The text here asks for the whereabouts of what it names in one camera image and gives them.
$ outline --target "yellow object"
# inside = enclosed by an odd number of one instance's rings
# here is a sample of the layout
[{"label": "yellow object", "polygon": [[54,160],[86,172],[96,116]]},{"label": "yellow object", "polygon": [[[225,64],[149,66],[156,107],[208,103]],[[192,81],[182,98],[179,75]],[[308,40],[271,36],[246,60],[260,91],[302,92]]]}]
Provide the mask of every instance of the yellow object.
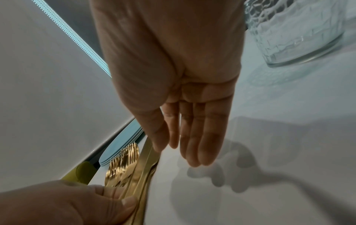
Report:
[{"label": "yellow object", "polygon": [[66,174],[62,180],[89,184],[96,172],[97,170],[92,164],[89,162],[82,162]]}]

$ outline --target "white table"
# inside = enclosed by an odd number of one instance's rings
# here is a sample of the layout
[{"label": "white table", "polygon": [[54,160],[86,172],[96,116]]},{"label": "white table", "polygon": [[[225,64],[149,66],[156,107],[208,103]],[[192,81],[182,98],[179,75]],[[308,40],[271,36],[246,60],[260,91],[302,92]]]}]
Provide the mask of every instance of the white table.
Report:
[{"label": "white table", "polygon": [[355,57],[356,14],[342,47],[299,66],[268,68],[246,33],[218,160],[193,169],[167,147],[145,224],[356,224]]}]

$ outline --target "white wall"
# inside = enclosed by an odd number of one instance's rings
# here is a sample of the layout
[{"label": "white wall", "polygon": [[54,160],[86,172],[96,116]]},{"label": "white wall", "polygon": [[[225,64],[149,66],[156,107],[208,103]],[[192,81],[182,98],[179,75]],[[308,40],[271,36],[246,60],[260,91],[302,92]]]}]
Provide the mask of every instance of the white wall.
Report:
[{"label": "white wall", "polygon": [[0,1],[0,191],[59,179],[132,116],[32,1]]}]

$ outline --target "drinking glass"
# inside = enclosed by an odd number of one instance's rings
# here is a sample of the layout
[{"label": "drinking glass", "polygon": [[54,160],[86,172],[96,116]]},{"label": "drinking glass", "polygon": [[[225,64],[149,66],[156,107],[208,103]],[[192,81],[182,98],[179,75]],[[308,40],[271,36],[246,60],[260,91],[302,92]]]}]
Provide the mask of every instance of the drinking glass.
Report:
[{"label": "drinking glass", "polygon": [[330,51],[344,33],[347,0],[247,0],[245,20],[270,67]]}]

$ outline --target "light strip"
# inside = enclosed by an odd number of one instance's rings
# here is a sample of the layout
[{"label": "light strip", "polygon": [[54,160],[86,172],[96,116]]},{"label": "light strip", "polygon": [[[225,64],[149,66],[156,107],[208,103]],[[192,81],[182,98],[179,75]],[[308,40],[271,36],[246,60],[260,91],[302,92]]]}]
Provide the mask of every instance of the light strip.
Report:
[{"label": "light strip", "polygon": [[44,0],[32,1],[111,77],[105,61]]}]

